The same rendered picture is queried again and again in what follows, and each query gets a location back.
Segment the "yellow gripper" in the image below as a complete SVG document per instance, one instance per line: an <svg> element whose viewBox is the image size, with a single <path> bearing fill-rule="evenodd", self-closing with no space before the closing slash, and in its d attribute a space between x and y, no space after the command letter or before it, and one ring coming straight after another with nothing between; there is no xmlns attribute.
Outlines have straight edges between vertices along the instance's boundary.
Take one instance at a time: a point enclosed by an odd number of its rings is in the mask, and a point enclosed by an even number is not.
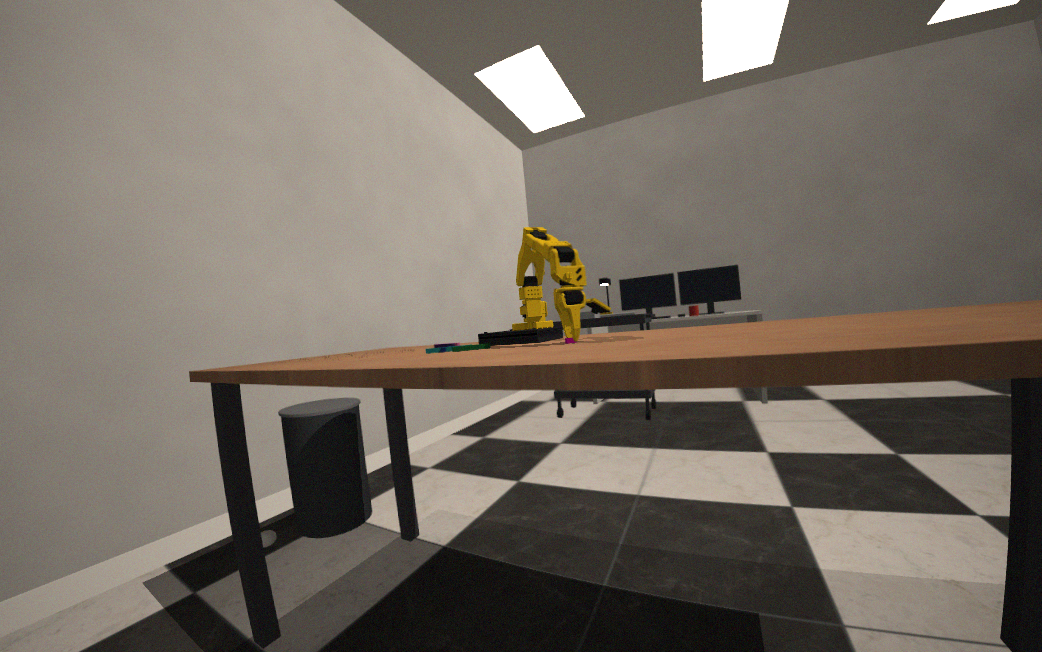
<svg viewBox="0 0 1042 652"><path fill-rule="evenodd" d="M591 312L593 314L606 314L611 310L607 305L595 298L586 299L586 295L580 290L584 290L584 287L565 285L553 291L555 308L559 312L566 338L573 338L575 342L578 341L580 335L580 309L585 307L585 302L587 306L592 308Z"/></svg>

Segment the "green rod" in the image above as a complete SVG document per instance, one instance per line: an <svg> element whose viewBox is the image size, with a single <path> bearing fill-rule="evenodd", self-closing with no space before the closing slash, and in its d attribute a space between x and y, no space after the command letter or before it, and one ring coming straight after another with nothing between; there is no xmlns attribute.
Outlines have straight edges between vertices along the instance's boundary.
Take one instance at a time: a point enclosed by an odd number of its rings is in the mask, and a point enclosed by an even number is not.
<svg viewBox="0 0 1042 652"><path fill-rule="evenodd" d="M487 349L487 348L491 348L490 343L452 347L452 352L468 351L468 350L477 350L477 349Z"/></svg>

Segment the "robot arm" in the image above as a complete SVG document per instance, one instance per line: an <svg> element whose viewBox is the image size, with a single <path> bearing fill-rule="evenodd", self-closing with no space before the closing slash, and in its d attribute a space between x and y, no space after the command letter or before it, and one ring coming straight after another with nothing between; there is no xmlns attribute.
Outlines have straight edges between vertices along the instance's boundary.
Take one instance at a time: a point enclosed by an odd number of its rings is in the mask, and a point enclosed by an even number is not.
<svg viewBox="0 0 1042 652"><path fill-rule="evenodd" d="M545 274L544 259L550 262L551 277L560 285L572 284L573 287L587 285L585 266L579 259L578 251L571 249L572 246L567 241L559 241L546 232L547 230L542 227L523 228L516 284L522 286L519 289L519 299L522 300L524 306L520 307L520 315L525 317L524 322L527 323L512 324L512 331L553 327L553 321L545 320L545 302L541 302L543 294L542 286L539 285L542 284ZM559 262L570 262L571 265L560 266ZM525 276L530 264L534 264L535 276Z"/></svg>

